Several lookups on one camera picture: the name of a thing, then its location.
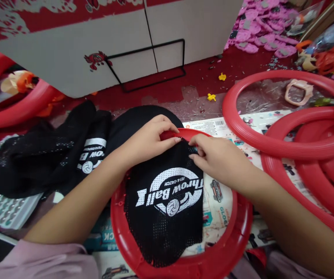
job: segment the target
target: cabinet door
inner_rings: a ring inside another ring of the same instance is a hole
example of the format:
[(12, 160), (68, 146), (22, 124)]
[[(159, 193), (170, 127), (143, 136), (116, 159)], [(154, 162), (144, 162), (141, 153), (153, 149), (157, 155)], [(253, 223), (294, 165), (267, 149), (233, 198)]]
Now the cabinet door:
[[(105, 56), (149, 47), (151, 40), (143, 0), (108, 2), (5, 1), (0, 52), (73, 98), (116, 85)], [(157, 72), (152, 50), (111, 62), (122, 82)]]
[[(243, 0), (144, 0), (154, 45), (185, 39), (185, 63), (222, 53)], [(182, 44), (156, 48), (159, 71), (182, 64)]]

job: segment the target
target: mesh bag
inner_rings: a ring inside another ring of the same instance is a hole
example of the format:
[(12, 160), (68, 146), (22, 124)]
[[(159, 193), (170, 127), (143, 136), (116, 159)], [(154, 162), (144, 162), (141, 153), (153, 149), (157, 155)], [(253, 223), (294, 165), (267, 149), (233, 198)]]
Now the mesh bag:
[(25, 135), (8, 139), (0, 148), (0, 194), (24, 198), (57, 189), (70, 192), (87, 175), (76, 169), (88, 136), (105, 137), (110, 123), (110, 112), (96, 111), (86, 101), (57, 129), (42, 121)]
[(202, 242), (203, 172), (183, 140), (135, 166), (126, 182), (124, 211), (146, 262), (165, 267)]

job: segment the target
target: finger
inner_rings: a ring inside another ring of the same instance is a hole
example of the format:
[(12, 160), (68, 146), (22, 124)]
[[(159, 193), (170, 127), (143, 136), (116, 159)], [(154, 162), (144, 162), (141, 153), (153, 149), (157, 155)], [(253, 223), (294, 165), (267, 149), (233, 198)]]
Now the finger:
[(175, 137), (175, 138), (169, 138), (165, 139), (164, 141), (161, 141), (158, 143), (158, 146), (160, 147), (161, 154), (168, 149), (175, 146), (177, 143), (181, 141), (181, 138)]
[(172, 122), (166, 122), (166, 121), (163, 121), (163, 122), (160, 122), (160, 123), (157, 123), (158, 125), (158, 133), (161, 134), (165, 131), (173, 131), (175, 133), (179, 133), (179, 130), (177, 129), (177, 127), (172, 123)]
[(201, 147), (198, 146), (198, 154), (200, 157), (205, 157), (206, 153), (203, 151), (203, 149)]
[(203, 134), (197, 134), (193, 136), (189, 142), (189, 145), (198, 145), (204, 149), (209, 138)]
[(162, 121), (166, 121), (166, 122), (171, 122), (170, 119), (168, 117), (166, 117), (165, 115), (159, 114), (156, 117), (152, 118), (150, 121), (152, 122), (162, 122)]
[(206, 159), (200, 157), (198, 154), (190, 154), (189, 158), (194, 161), (194, 164), (196, 164), (198, 168), (207, 173), (209, 165)]

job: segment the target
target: ball logo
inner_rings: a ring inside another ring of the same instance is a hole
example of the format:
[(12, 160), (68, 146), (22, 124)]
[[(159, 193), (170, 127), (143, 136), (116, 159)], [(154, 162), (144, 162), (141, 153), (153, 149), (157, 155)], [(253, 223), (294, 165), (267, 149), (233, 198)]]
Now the ball logo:
[(85, 174), (89, 174), (93, 170), (93, 163), (91, 161), (85, 162), (84, 165), (82, 166), (81, 170)]
[(170, 217), (194, 205), (203, 193), (203, 179), (185, 168), (172, 168), (159, 174), (149, 189), (137, 191), (138, 206), (155, 206)]

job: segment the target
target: white printed logo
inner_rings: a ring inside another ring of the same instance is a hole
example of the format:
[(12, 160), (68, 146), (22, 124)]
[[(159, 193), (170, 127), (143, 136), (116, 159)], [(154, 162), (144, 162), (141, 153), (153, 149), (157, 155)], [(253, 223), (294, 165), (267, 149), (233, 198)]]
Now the white printed logo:
[[(159, 211), (172, 217), (194, 205), (202, 195), (202, 188), (203, 179), (199, 179), (192, 171), (185, 168), (168, 169), (153, 180), (149, 193), (147, 189), (137, 191), (136, 207), (154, 205)], [(176, 197), (181, 193), (185, 195), (178, 200)]]
[[(87, 158), (95, 158), (95, 157), (100, 157), (104, 155), (104, 152), (100, 149), (106, 147), (105, 139), (103, 138), (87, 139), (84, 143), (84, 147), (88, 145), (100, 145), (100, 146), (84, 148), (84, 151), (89, 151), (89, 152), (82, 153), (80, 155), (79, 161), (85, 161)], [(97, 160), (97, 163), (94, 165), (91, 161), (87, 161), (83, 165), (78, 164), (77, 168), (81, 169), (83, 173), (85, 174), (90, 174), (92, 170), (98, 167), (101, 162), (102, 160)]]

